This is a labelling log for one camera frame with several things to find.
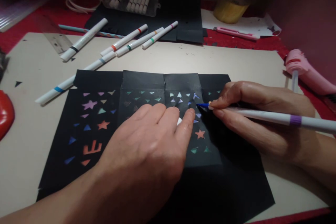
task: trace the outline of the black marker band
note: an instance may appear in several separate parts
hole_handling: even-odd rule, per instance
[[[72,50],[74,50],[76,53],[78,53],[78,49],[76,47],[70,47]]]

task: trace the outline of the orange star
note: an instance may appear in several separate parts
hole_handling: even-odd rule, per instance
[[[204,138],[204,133],[205,131],[201,131],[201,130],[199,130],[199,132],[195,132],[195,134],[197,135],[197,139]]]
[[[102,121],[100,124],[97,124],[97,126],[99,127],[99,129],[98,130],[100,130],[100,129],[102,129],[102,128],[104,128],[104,129],[106,129],[107,130],[107,126],[109,125],[110,123],[108,122],[105,122],[105,121]]]

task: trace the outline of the wall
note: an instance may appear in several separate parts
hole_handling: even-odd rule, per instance
[[[310,64],[336,84],[335,0],[275,0],[269,13],[282,28],[287,48],[301,49]]]

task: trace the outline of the white paper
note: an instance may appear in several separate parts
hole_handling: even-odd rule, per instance
[[[213,29],[214,27],[224,27],[260,36],[278,36],[281,32],[280,27],[273,22],[268,14],[266,14],[264,18],[242,17],[236,24],[226,24],[219,21],[217,18],[215,18],[213,12],[210,10],[201,9],[201,14],[202,26],[203,28],[207,29]]]

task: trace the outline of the purple star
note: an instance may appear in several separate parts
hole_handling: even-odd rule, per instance
[[[93,106],[96,105],[96,104],[97,104],[96,101],[95,101],[95,102],[92,102],[92,101],[90,100],[88,103],[86,103],[86,104],[82,104],[82,106],[84,106],[84,110],[87,110],[88,108],[93,109]]]

